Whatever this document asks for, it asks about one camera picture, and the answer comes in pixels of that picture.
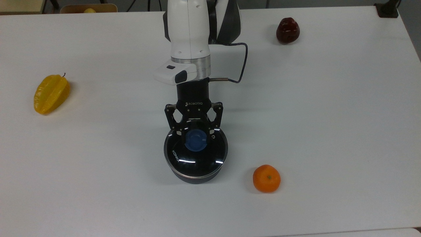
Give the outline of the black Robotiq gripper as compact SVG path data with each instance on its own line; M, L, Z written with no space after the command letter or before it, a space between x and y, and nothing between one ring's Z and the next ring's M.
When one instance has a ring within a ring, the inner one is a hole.
M177 135L182 136L185 123L188 119L198 119L204 123L206 136L211 136L215 131L221 132L221 120L223 114L222 102L212 103L209 99L209 78L190 81L176 85L177 104L167 104L164 112L169 128ZM182 114L182 120L177 122L174 112L178 110ZM207 113L215 112L214 120L210 120Z

